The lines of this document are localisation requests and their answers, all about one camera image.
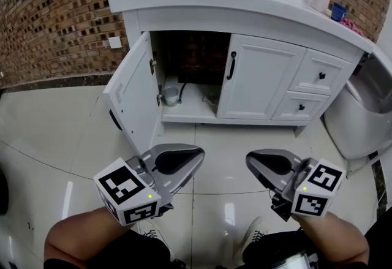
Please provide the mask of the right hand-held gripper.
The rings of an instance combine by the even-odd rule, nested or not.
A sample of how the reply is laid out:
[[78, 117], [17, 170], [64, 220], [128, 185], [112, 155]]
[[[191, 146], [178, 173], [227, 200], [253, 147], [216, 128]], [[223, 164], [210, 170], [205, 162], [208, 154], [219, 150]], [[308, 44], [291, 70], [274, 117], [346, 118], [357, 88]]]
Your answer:
[[[246, 156], [248, 169], [264, 187], [283, 190], [274, 194], [271, 209], [285, 221], [293, 214], [324, 217], [345, 178], [343, 168], [325, 159], [300, 163], [296, 155], [281, 149], [255, 150]], [[295, 164], [300, 166], [291, 177]]]

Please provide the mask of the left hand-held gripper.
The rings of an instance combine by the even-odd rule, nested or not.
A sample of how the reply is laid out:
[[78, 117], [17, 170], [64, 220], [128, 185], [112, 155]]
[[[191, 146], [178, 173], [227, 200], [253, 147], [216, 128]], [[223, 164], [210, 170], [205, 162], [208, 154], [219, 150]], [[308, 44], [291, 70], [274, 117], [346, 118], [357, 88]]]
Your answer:
[[[164, 206], [171, 204], [173, 194], [195, 175], [204, 158], [205, 151], [195, 145], [156, 145], [141, 159], [118, 158], [93, 180], [115, 219], [132, 225], [164, 213]], [[154, 177], [148, 169], [154, 170]]]

